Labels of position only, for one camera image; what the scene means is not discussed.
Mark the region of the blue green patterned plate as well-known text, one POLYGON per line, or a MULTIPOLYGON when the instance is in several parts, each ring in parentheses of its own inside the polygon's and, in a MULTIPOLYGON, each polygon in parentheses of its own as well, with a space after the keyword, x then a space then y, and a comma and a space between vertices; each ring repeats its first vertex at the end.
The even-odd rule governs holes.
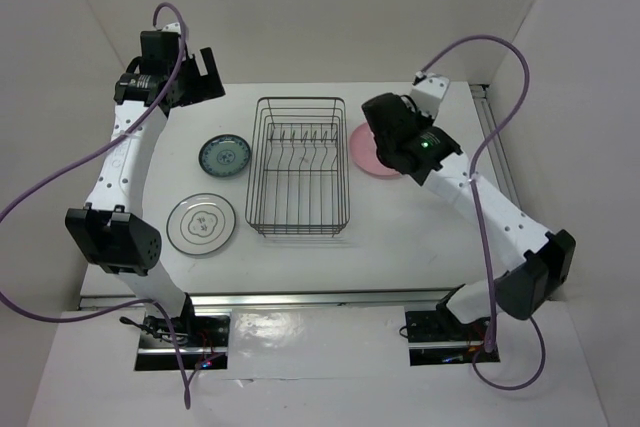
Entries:
POLYGON ((233 177, 242 172, 251 159, 251 147, 242 137, 222 134, 206 141, 198 153, 200 168, 217 178, 233 177))

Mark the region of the white plate with dark rim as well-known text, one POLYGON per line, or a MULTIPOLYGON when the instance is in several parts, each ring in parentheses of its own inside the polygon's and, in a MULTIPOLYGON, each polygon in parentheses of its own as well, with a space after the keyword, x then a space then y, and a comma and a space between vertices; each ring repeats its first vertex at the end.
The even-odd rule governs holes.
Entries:
POLYGON ((201 257, 223 248, 232 238, 237 216, 224 197, 201 193, 181 200, 171 210, 166 235, 179 252, 201 257))

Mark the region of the pink plastic plate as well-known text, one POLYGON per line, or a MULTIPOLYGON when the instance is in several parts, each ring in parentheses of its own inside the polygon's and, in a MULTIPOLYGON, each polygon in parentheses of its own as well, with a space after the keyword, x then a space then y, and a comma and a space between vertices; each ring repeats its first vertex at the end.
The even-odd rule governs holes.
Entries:
POLYGON ((370 176, 382 179, 400 176, 396 170, 384 166, 379 161, 374 135, 367 122, 360 124, 350 134, 349 151, 355 165, 370 176))

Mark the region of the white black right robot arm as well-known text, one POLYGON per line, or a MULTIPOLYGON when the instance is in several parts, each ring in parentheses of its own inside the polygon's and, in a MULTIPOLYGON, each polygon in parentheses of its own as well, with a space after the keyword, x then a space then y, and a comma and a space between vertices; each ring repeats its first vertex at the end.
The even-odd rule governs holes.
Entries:
POLYGON ((411 107, 408 97, 385 93, 365 102, 362 111, 379 161, 476 226, 485 259, 498 259, 505 269, 497 274, 489 266, 485 281, 450 294, 436 316, 440 334, 460 338, 471 323, 501 312, 530 319, 567 280, 575 238, 565 229, 552 232, 519 209, 473 167, 449 134, 411 107))

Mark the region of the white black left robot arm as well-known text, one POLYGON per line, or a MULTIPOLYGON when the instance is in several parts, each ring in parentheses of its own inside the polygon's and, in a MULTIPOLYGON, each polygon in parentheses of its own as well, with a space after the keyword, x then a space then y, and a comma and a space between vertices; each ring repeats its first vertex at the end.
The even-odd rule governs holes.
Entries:
POLYGON ((142 32, 140 44, 140 56, 115 84, 115 145, 84 206, 68 210, 65 226, 86 260, 151 300, 149 322, 184 346, 197 334, 193 303, 162 266, 162 237, 143 218, 143 193, 171 109, 222 97, 225 90, 212 50, 202 49, 206 70, 199 71, 177 24, 142 32))

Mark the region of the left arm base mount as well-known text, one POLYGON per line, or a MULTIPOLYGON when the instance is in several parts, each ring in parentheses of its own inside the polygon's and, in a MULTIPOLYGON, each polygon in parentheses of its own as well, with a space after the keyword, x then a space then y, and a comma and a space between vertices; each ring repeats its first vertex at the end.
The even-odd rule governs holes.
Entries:
MULTIPOLYGON (((138 372, 176 371, 178 361, 168 329, 159 321, 119 318, 121 324, 140 332, 134 370, 138 372)), ((187 371, 226 370, 231 317, 228 314, 198 315, 191 333, 176 330, 176 339, 187 371)))

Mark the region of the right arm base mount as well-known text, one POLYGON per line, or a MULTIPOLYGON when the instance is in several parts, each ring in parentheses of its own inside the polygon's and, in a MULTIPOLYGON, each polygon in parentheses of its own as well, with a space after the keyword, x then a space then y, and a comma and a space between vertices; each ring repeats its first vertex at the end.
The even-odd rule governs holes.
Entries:
POLYGON ((408 343, 409 363, 412 367, 429 365, 497 363, 497 349, 484 351, 488 318, 471 324, 461 324, 443 310, 409 310, 405 323, 398 330, 408 343))

